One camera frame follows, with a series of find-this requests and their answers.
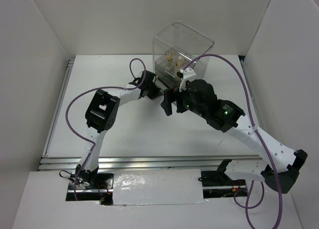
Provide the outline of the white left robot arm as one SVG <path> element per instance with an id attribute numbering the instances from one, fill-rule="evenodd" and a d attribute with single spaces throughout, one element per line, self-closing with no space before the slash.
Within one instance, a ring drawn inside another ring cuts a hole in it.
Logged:
<path id="1" fill-rule="evenodd" d="M 97 185 L 99 156 L 106 133 L 114 125 L 120 106 L 143 97 L 155 99 L 160 89 L 155 85 L 153 72 L 141 72 L 139 77 L 119 89 L 98 89 L 85 113 L 88 139 L 83 155 L 76 166 L 77 183 L 91 189 Z"/>

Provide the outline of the cream foundation bottle gold collar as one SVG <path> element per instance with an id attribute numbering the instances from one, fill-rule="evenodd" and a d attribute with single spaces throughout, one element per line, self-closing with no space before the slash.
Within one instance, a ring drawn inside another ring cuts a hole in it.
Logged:
<path id="1" fill-rule="evenodd" d="M 175 62 L 174 71 L 177 73 L 184 65 L 184 58 L 182 56 L 178 56 Z"/>

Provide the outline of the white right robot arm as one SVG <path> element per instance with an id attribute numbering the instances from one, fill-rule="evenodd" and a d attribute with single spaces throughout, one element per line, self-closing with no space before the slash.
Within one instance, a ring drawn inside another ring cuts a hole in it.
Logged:
<path id="1" fill-rule="evenodd" d="M 213 86 L 205 80 L 186 83 L 183 90 L 166 89 L 161 107 L 172 115 L 172 104 L 177 113 L 190 111 L 206 123 L 242 142 L 259 160 L 225 159 L 217 168 L 217 180 L 228 185 L 233 180 L 264 182 L 276 192 L 286 194 L 295 184 L 300 169 L 307 159 L 302 149 L 293 150 L 278 142 L 260 127 L 253 127 L 249 117 L 235 103 L 218 99 Z"/>

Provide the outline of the clear acrylic makeup organizer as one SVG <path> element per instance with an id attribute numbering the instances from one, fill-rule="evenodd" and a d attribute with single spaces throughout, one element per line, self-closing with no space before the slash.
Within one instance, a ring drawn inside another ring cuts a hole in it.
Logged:
<path id="1" fill-rule="evenodd" d="M 190 65 L 190 68 L 195 71 L 197 78 L 203 78 L 209 59 L 201 58 L 194 62 L 192 60 L 197 56 L 211 53 L 213 46 L 213 39 L 186 24 L 174 22 L 167 26 L 155 35 L 152 44 L 153 68 L 157 78 L 156 86 L 164 91 L 180 85 L 181 78 L 174 71 L 178 56 L 184 58 L 183 67 Z M 167 69 L 166 65 L 166 55 L 168 53 L 174 55 L 171 71 Z"/>

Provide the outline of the small gold cap bottle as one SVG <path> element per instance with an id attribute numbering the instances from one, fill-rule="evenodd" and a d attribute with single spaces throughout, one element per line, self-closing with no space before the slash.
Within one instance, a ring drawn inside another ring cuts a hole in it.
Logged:
<path id="1" fill-rule="evenodd" d="M 168 53 L 166 55 L 166 65 L 167 65 L 167 69 L 169 71 L 172 70 L 172 66 L 173 66 L 173 60 L 174 60 L 174 55 L 172 53 Z"/>

